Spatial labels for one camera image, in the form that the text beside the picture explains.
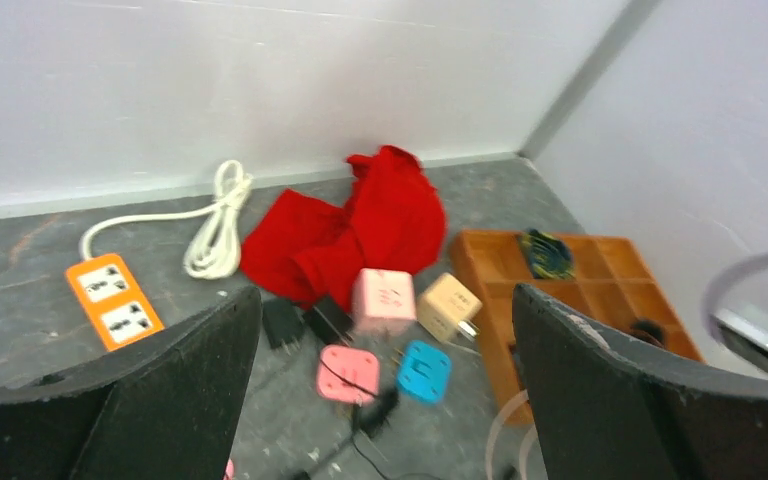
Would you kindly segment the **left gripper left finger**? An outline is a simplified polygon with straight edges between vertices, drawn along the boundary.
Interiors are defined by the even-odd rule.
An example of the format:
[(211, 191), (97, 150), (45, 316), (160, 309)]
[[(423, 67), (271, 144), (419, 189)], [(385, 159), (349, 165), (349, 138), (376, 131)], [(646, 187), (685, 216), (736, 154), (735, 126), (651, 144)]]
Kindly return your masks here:
[(260, 338), (245, 287), (145, 339), (0, 387), (0, 479), (220, 479)]

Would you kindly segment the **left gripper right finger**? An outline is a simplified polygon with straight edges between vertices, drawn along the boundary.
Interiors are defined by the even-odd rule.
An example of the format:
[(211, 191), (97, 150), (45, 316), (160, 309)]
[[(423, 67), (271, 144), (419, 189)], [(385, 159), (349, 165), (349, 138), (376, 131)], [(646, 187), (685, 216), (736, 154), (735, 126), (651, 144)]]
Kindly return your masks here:
[(581, 316), (536, 287), (512, 323), (551, 479), (768, 479), (768, 380)]

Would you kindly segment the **orange power strip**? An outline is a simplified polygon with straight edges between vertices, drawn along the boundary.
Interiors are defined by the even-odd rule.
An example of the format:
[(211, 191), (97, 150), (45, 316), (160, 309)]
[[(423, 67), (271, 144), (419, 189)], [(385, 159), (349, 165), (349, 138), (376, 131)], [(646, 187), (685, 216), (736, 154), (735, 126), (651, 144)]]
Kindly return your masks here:
[(121, 256), (91, 258), (69, 267), (65, 277), (108, 352), (164, 329)]

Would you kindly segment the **black power adapter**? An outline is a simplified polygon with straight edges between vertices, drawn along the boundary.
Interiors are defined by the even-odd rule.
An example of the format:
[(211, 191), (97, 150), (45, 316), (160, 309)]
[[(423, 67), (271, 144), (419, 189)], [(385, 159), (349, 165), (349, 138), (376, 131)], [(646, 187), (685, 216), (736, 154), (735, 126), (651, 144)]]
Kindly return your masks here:
[(295, 304), (285, 298), (276, 297), (263, 304), (263, 328), (271, 350), (296, 344), (305, 334)]
[(353, 319), (330, 296), (321, 297), (305, 310), (302, 318), (324, 344), (347, 344), (354, 328)]

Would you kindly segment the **blue plug adapter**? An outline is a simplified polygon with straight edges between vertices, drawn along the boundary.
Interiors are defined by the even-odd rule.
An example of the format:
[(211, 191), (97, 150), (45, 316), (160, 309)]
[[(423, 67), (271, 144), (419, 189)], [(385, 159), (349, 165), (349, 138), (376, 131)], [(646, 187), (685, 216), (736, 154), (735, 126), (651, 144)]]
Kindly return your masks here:
[(401, 393), (425, 404), (439, 404), (452, 372), (450, 357), (431, 344), (414, 340), (407, 344), (396, 374)]

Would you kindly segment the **beige cube plug adapter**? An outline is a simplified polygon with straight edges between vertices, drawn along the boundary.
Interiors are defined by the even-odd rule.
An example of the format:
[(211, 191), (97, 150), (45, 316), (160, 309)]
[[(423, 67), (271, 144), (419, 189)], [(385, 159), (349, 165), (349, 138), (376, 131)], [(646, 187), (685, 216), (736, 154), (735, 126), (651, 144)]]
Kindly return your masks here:
[(481, 307), (481, 300), (454, 275), (443, 273), (418, 298), (417, 321), (441, 343), (457, 336), (474, 342), (479, 330), (473, 319)]

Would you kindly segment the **pink plug adapter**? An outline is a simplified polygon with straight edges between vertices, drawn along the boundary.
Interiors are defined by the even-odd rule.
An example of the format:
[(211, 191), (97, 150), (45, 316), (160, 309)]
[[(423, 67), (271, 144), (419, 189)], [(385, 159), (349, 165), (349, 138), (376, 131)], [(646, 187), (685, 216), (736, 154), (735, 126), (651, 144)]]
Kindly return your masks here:
[(379, 393), (380, 362), (368, 350), (328, 345), (319, 356), (318, 394), (330, 401), (365, 405)]

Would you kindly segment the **pink cube socket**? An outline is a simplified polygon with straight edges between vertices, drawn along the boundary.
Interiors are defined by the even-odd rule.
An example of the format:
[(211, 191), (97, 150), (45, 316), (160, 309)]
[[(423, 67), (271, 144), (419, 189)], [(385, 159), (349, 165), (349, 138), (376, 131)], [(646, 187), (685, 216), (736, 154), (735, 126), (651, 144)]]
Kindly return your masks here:
[(361, 269), (354, 282), (351, 307), (355, 333), (403, 334), (417, 320), (412, 275), (404, 271)]

